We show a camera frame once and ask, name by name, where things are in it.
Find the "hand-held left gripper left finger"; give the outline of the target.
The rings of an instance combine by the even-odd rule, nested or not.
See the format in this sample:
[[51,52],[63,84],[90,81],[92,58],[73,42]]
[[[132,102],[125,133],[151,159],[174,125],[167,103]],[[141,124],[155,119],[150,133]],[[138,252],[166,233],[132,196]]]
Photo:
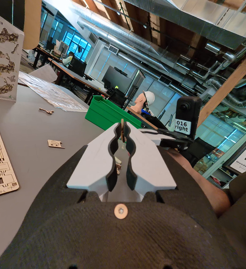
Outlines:
[[69,189],[83,189],[98,194],[107,201],[117,183],[115,152],[121,136],[121,124],[115,123],[105,132],[88,143],[74,172],[67,182]]

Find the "grey desk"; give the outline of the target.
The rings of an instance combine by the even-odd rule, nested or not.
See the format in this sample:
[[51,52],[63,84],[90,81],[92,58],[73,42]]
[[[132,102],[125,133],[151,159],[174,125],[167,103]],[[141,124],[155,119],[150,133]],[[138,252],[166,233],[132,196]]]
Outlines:
[[[49,115],[39,108],[54,113]],[[53,108],[20,85],[16,103],[0,101],[0,135],[19,183],[19,190],[0,195],[0,255],[52,174],[103,132],[86,120],[85,114]],[[47,140],[61,141],[65,149],[48,147]]]

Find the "person's right hand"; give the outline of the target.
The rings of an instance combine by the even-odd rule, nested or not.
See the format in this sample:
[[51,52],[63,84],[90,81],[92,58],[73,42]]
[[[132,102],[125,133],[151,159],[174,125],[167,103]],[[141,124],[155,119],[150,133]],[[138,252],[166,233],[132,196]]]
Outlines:
[[182,167],[191,167],[189,161],[183,157],[177,150],[175,149],[168,149],[167,153],[172,156],[173,159],[175,159]]

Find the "black bag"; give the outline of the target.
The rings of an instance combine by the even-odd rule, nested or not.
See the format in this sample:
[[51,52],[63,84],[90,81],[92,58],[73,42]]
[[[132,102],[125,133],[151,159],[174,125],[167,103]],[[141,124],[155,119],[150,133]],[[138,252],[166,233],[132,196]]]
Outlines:
[[157,117],[146,114],[145,119],[151,124],[153,124],[155,127],[157,127],[158,129],[167,130],[164,124]]

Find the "wooden table with mannequin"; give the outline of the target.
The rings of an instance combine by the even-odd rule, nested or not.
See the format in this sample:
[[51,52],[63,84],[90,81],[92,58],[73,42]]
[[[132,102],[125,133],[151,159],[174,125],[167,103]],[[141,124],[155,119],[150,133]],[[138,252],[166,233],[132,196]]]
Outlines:
[[150,123],[148,120],[146,120],[144,117],[142,117],[140,114],[132,110],[130,107],[126,107],[126,111],[130,113],[133,117],[137,118],[138,120],[141,121],[141,123],[146,126],[147,128],[155,129],[158,130],[158,128]]

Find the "mannequin head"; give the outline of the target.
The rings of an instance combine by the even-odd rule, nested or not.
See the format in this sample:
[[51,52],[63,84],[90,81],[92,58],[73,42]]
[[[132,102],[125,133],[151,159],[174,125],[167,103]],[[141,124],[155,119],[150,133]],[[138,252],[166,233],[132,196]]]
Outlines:
[[145,93],[141,93],[135,100],[135,105],[131,106],[130,109],[141,115],[143,107],[148,105]]

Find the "white hard hat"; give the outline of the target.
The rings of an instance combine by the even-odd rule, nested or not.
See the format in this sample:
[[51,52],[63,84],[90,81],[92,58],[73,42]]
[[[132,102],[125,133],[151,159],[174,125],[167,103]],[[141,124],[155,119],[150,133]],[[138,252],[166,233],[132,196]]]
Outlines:
[[146,98],[146,102],[147,102],[147,106],[150,106],[154,103],[155,101],[155,95],[153,92],[150,92],[150,91],[143,91],[143,94]]

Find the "small square wooden piece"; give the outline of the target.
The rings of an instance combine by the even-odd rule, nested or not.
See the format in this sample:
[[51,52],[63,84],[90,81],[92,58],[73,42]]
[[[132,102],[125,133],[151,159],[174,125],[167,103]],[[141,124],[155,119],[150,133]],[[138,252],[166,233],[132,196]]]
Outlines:
[[57,141],[57,140],[47,140],[48,143],[48,147],[51,148],[59,148],[59,149],[65,149],[64,147],[62,147],[62,142],[61,141]]

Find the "green plastic bin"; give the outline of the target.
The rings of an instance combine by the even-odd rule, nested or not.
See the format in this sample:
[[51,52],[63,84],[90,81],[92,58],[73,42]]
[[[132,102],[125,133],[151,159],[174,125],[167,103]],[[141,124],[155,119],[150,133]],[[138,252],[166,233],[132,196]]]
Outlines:
[[85,119],[103,130],[107,130],[113,124],[121,122],[121,119],[124,119],[125,122],[130,122],[137,129],[140,129],[142,125],[140,120],[98,95],[93,96]]

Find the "large black display screen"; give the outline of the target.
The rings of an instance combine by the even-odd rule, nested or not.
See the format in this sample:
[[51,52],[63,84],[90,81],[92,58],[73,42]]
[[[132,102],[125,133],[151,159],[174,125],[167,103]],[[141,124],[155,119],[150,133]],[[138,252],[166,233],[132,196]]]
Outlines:
[[117,86],[119,91],[126,95],[133,79],[125,76],[126,73],[121,73],[120,71],[120,69],[109,66],[101,82],[104,83],[106,89],[116,88]]

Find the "long wooden-edged table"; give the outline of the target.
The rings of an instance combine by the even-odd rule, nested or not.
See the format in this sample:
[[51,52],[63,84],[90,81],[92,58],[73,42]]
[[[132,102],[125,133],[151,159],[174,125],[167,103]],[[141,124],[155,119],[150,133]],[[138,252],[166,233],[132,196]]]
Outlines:
[[73,81],[74,83],[80,83],[82,85],[85,85],[89,88],[89,92],[90,95],[87,96],[88,99],[90,99],[90,97],[96,93],[99,92],[100,95],[104,95],[106,97],[110,97],[109,94],[107,94],[107,92],[105,90],[102,90],[101,88],[95,86],[93,83],[91,83],[90,81],[86,80],[84,77],[81,77],[79,75],[77,75],[76,73],[74,73],[73,71],[69,70],[68,68],[66,68],[63,64],[60,64],[54,60],[52,60],[51,58],[48,58],[48,61],[51,62],[51,64],[53,64],[55,66],[56,69],[59,70],[60,74],[58,75],[57,80],[55,81],[56,85],[60,85],[63,76],[68,76],[71,81]]

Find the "small dark monitor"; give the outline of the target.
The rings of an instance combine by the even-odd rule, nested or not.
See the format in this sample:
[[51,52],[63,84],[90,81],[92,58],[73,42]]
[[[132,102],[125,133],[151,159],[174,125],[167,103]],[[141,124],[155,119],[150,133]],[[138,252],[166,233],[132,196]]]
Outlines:
[[83,77],[86,69],[87,63],[73,57],[71,62],[69,63],[68,69],[77,75]]

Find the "person's olive shirt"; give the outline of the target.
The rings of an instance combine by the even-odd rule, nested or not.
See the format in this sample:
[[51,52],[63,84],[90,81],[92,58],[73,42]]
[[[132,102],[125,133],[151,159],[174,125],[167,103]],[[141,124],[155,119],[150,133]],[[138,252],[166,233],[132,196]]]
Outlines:
[[241,268],[246,268],[246,172],[230,181],[223,189],[231,207],[219,218],[222,230],[239,256]]

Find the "grey panel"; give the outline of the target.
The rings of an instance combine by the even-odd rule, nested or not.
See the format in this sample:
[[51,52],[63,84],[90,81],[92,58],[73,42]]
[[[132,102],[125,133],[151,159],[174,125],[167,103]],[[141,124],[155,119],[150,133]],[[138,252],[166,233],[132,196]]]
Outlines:
[[49,64],[38,68],[37,70],[29,73],[29,75],[42,79],[49,83],[55,82],[57,80],[57,74]]

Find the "printed instruction sheet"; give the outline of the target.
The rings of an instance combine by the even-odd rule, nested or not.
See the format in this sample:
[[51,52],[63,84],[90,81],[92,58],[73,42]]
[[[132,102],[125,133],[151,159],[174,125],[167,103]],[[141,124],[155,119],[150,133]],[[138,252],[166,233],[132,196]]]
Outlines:
[[0,16],[0,99],[16,102],[24,32]]

